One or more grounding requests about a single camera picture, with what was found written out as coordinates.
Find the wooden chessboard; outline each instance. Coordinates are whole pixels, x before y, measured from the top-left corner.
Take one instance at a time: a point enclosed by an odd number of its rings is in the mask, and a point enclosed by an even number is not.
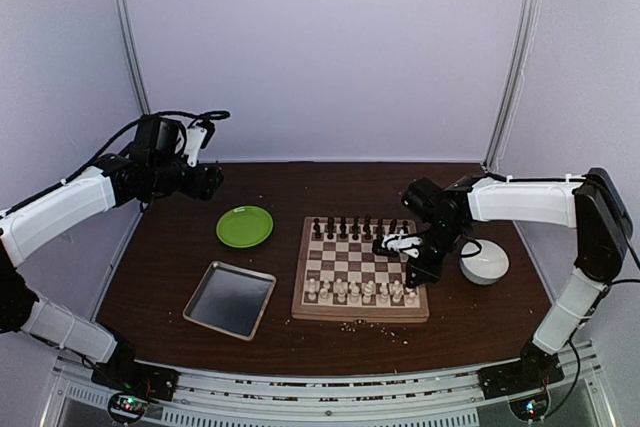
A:
[[[295,319],[325,320],[350,322],[358,319],[369,322],[387,323],[420,323],[429,318],[427,290],[424,285],[415,289],[416,296],[411,304],[406,303],[408,292],[405,289],[398,302],[391,297],[386,302],[380,300],[380,287],[383,284],[393,284],[396,280],[404,285],[404,263],[406,255],[398,257],[381,257],[372,252],[375,239],[375,228],[378,219],[371,219],[372,239],[366,240],[361,232],[358,239],[353,239],[351,226],[353,219],[347,218],[349,231],[347,238],[340,238],[340,218],[335,219],[336,233],[332,239],[328,238],[327,217],[317,217],[321,228],[321,237],[315,238],[313,222],[315,217],[307,217],[304,221],[302,244],[298,256],[298,270],[293,295],[292,316]],[[391,219],[384,219],[384,232],[389,231]],[[398,221],[398,228],[403,220]],[[413,221],[407,221],[409,232],[416,231]],[[324,284],[328,282],[329,298],[322,300],[315,295],[313,300],[306,291],[311,279]],[[368,304],[363,303],[362,296],[354,301],[349,294],[341,302],[334,292],[334,285],[338,279],[347,285],[355,282],[363,291],[363,286],[369,281],[375,284],[374,294]]]

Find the white bowl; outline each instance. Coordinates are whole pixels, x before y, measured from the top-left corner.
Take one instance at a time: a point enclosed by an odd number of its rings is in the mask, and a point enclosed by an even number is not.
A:
[[[474,284],[491,285],[499,281],[509,270],[509,257],[502,248],[488,240],[478,240],[482,250],[473,257],[461,257],[460,268],[464,276]],[[467,242],[462,254],[472,254],[478,246]]]

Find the wooden table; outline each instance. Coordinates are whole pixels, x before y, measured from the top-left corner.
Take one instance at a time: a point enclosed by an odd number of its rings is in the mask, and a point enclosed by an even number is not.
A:
[[[540,279],[510,222],[476,224],[475,235],[508,253],[507,276],[471,284],[456,255],[428,286],[426,324],[355,325],[294,320],[291,300],[305,216],[410,215],[400,196],[415,178],[441,186],[479,171],[475,164],[225,165],[225,183],[210,202],[181,195],[144,215],[118,267],[98,321],[131,340],[138,358],[191,368],[251,374],[350,375],[431,370],[518,355],[549,308]],[[264,244],[233,250],[216,238],[218,218],[258,205],[274,218]],[[239,340],[182,318],[213,260],[269,272],[277,285],[256,337]]]

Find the metal tray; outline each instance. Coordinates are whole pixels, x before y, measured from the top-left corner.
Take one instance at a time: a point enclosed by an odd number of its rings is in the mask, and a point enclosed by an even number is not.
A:
[[[273,275],[214,261],[182,315],[203,327],[251,340],[275,285]]]

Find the green plate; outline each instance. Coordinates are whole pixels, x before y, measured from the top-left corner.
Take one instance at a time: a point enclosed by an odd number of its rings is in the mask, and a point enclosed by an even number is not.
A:
[[[220,241],[236,249],[246,249],[264,242],[273,230],[273,219],[260,207],[245,205],[230,210],[218,221]]]

